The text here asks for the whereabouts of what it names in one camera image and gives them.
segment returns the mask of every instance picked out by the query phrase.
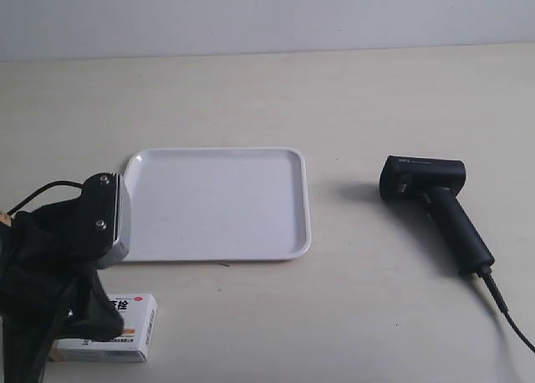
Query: table surface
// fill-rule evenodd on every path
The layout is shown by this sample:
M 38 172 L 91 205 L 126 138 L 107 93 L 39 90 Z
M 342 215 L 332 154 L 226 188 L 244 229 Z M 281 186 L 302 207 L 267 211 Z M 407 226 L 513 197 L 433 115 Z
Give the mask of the table surface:
M 535 338 L 535 45 L 0 64 L 0 207 L 155 146 L 293 146 L 313 243 L 286 263 L 126 264 L 160 305 L 146 364 L 48 381 L 533 381 L 533 354 L 419 213 L 380 202 L 390 154 L 461 159 L 460 201 Z M 72 194 L 69 188 L 39 203 Z

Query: screw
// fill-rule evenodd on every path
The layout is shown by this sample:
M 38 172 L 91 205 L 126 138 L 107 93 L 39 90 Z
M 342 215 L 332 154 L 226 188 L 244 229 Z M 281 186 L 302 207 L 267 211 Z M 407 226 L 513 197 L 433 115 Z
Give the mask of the screw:
M 97 230 L 103 231 L 106 229 L 106 222 L 104 220 L 98 220 L 95 224 L 95 227 L 97 227 Z

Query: white box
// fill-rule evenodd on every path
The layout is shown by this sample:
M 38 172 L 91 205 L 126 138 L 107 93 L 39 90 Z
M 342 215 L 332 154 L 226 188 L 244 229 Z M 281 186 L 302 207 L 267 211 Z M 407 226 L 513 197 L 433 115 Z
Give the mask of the white box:
M 57 341 L 49 359 L 84 362 L 145 362 L 158 305 L 151 294 L 108 294 L 125 320 L 124 333 L 111 341 Z

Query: white tray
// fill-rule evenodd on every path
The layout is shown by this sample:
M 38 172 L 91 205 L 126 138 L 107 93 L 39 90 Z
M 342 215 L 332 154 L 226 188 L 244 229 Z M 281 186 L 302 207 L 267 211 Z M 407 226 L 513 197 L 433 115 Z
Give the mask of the white tray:
M 294 149 L 166 148 L 133 156 L 128 261 L 285 260 L 310 245 Z

